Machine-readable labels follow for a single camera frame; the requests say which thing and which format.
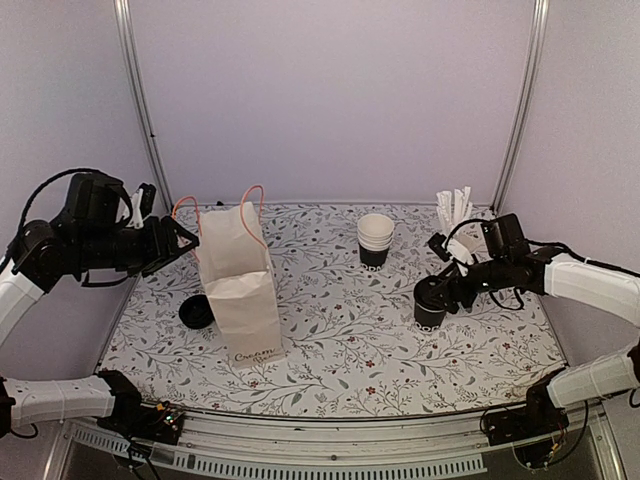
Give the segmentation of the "paper takeout bag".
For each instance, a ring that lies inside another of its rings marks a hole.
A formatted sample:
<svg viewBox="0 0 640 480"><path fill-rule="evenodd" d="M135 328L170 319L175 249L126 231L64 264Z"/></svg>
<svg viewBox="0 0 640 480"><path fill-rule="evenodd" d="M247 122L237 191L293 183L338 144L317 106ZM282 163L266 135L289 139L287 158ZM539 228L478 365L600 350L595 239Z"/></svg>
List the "paper takeout bag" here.
<svg viewBox="0 0 640 480"><path fill-rule="evenodd" d="M262 208L248 197L228 210L197 213L199 277L232 363L238 368L285 357L274 276L261 227Z"/></svg>

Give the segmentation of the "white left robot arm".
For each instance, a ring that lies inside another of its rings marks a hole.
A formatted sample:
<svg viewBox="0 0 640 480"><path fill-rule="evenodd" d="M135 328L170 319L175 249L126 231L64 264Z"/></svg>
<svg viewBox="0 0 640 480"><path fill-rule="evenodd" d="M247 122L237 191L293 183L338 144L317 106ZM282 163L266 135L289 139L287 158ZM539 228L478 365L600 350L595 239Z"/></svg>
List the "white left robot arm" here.
<svg viewBox="0 0 640 480"><path fill-rule="evenodd" d="M95 287L90 275L109 270L118 278L101 287L148 277L193 251L196 234L171 216L153 214L155 188L141 184L128 194L122 180L98 169L59 172L35 190L68 178L61 211L51 220L29 220L37 198L23 207L16 233L1 258L1 338L7 340L64 278ZM167 400L148 406L139 389L120 371L103 370L71 380L1 380L1 433L15 434L39 422L93 417L100 427L127 440L175 444L183 418Z"/></svg>

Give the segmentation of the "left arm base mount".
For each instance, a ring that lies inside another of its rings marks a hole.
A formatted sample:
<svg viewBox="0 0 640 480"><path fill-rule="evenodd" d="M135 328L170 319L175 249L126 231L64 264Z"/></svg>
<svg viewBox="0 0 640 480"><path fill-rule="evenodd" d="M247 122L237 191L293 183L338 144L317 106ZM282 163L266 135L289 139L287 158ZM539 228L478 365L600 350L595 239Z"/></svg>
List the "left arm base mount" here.
<svg viewBox="0 0 640 480"><path fill-rule="evenodd" d="M182 432L184 412L169 401L145 406L134 396L117 396L108 417L98 418L97 425L120 434L127 440L144 439L177 445Z"/></svg>

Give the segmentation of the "single black cup lid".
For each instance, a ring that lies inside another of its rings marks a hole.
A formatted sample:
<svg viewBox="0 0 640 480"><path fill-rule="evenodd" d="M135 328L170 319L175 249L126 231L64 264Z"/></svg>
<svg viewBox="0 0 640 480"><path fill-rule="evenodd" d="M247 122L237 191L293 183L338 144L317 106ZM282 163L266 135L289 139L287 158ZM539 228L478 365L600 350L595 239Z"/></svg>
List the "single black cup lid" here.
<svg viewBox="0 0 640 480"><path fill-rule="evenodd" d="M413 291L415 303L428 311L448 311L451 307L451 296L446 279L427 276L420 280Z"/></svg>

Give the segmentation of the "stack of black paper cups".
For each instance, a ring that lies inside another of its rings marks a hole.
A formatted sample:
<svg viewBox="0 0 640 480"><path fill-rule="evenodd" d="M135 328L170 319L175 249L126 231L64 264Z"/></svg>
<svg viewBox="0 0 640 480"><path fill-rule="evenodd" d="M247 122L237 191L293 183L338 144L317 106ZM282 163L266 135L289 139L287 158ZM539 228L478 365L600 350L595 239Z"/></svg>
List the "stack of black paper cups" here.
<svg viewBox="0 0 640 480"><path fill-rule="evenodd" d="M383 214L370 213L358 220L359 257L367 271L380 271L384 266L393 241L394 230L393 220Z"/></svg>

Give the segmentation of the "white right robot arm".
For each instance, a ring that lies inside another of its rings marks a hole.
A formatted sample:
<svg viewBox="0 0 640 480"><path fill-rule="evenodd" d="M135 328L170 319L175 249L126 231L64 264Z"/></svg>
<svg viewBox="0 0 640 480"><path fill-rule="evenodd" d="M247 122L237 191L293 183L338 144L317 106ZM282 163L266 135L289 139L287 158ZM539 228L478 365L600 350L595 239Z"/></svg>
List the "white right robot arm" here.
<svg viewBox="0 0 640 480"><path fill-rule="evenodd" d="M488 260L475 260L456 241L467 221L434 234L429 248L449 266L416 287L415 302L443 315L471 308L481 293L505 289L542 300L572 363L528 388L516 421L521 432L537 436L565 407L638 389L638 273L559 241L529 239L515 214L474 223Z"/></svg>

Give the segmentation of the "single black paper cup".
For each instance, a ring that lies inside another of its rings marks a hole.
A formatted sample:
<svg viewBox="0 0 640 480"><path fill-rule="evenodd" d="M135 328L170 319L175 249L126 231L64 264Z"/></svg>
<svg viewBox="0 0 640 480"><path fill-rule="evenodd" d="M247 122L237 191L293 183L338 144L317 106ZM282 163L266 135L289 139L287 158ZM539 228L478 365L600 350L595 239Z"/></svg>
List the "single black paper cup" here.
<svg viewBox="0 0 640 480"><path fill-rule="evenodd" d="M414 304L414 321L420 331L436 331L441 327L445 316L445 310L433 310L431 307L424 307L420 303Z"/></svg>

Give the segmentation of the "stack of black cup lids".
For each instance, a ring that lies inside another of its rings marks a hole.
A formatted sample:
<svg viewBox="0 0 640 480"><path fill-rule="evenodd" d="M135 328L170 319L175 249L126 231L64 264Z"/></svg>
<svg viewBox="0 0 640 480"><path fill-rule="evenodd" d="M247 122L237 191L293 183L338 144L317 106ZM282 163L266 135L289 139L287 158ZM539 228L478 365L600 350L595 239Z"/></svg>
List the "stack of black cup lids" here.
<svg viewBox="0 0 640 480"><path fill-rule="evenodd" d="M204 294L196 294L187 298L179 308L182 323L193 330L209 327L215 322L208 298Z"/></svg>

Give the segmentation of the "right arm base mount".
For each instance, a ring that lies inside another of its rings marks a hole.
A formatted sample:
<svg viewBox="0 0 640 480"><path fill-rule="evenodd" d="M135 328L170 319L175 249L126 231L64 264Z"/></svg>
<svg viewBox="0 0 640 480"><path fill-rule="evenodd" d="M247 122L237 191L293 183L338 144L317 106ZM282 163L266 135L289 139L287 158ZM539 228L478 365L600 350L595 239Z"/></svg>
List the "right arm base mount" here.
<svg viewBox="0 0 640 480"><path fill-rule="evenodd" d="M558 440L547 439L541 444L516 449L516 459L530 469L550 465L566 439L568 426L565 411L554 406L542 384L536 384L527 390L524 407L502 409L493 413L485 411L479 423L480 430L487 436L491 446L558 432Z"/></svg>

